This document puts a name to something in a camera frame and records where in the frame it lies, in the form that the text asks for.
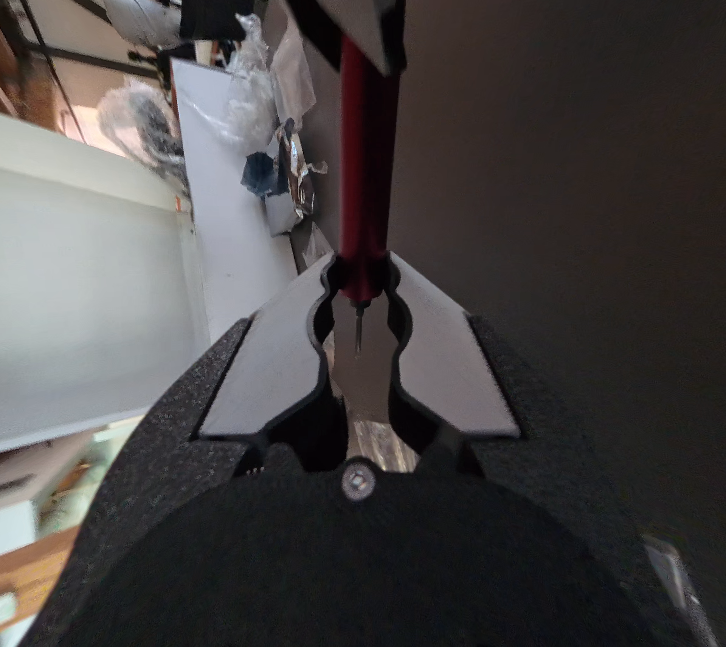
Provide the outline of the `crumpled clear plastic bags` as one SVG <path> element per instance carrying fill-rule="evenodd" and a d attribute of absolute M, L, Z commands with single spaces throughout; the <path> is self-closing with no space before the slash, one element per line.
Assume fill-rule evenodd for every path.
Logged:
<path fill-rule="evenodd" d="M 294 121 L 299 131 L 305 114 L 316 104 L 309 63 L 300 31 L 287 20 L 285 34 L 268 62 L 261 20 L 236 14 L 244 39 L 230 60 L 231 83 L 222 137 L 242 157 L 265 150 L 279 123 Z"/>

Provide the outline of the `dark blue small pouch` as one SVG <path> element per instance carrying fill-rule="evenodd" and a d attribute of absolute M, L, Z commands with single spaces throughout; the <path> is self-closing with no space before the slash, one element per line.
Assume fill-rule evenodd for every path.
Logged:
<path fill-rule="evenodd" d="M 243 167 L 241 185 L 252 195 L 265 199 L 278 191 L 279 174 L 275 159 L 266 152 L 247 156 Z"/>

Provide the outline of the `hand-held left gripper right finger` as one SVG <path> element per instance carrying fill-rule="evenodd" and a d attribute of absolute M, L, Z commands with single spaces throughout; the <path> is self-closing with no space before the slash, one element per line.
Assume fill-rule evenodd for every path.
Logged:
<path fill-rule="evenodd" d="M 521 429 L 470 324 L 469 313 L 399 255 L 389 254 L 389 303 L 402 309 L 392 381 L 425 416 L 475 439 Z"/>

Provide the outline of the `bubble wrap bundle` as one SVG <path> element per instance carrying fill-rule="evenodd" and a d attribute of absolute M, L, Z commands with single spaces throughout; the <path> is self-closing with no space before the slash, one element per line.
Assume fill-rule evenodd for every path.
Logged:
<path fill-rule="evenodd" d="M 178 123 L 160 89 L 127 76 L 101 98 L 96 118 L 104 137 L 125 156 L 160 178 L 185 178 Z"/>

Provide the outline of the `red screwdriver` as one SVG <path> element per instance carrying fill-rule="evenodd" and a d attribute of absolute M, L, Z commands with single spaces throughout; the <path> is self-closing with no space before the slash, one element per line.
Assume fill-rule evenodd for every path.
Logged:
<path fill-rule="evenodd" d="M 384 77 L 343 38 L 340 67 L 340 247 L 342 292 L 356 311 L 355 354 L 365 310 L 388 279 L 388 217 L 401 73 Z"/>

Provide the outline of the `orange and white cardboard box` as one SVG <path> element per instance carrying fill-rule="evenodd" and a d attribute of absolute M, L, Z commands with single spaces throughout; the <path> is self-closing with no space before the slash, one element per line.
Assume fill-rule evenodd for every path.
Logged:
<path fill-rule="evenodd" d="M 231 76 L 175 59 L 171 66 L 211 341 L 297 277 L 288 235 L 271 237 L 262 201 L 241 184 L 245 157 L 222 141 Z"/>

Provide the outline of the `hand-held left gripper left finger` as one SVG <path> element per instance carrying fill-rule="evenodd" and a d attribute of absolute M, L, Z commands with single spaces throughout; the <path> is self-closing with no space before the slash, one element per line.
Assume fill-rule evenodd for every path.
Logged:
<path fill-rule="evenodd" d="M 334 328 L 337 256 L 325 254 L 254 313 L 196 434 L 206 440 L 271 441 L 293 427 L 322 431 L 334 411 L 324 344 Z"/>

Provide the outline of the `large white flat panel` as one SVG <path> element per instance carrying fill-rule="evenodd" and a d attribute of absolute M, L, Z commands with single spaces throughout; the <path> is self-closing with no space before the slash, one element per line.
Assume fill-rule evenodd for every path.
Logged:
<path fill-rule="evenodd" d="M 141 164 L 2 116 L 2 451 L 147 412 L 204 348 L 190 219 Z"/>

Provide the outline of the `silver foil bag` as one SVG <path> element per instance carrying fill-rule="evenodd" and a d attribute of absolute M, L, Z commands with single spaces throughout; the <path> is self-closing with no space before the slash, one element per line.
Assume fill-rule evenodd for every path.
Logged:
<path fill-rule="evenodd" d="M 299 135 L 295 129 L 295 119 L 289 117 L 277 129 L 279 144 L 277 154 L 278 178 L 286 183 L 286 190 L 293 202 L 293 210 L 298 219 L 314 213 L 315 190 L 312 175 L 326 175 L 327 162 L 310 163 L 305 158 Z"/>

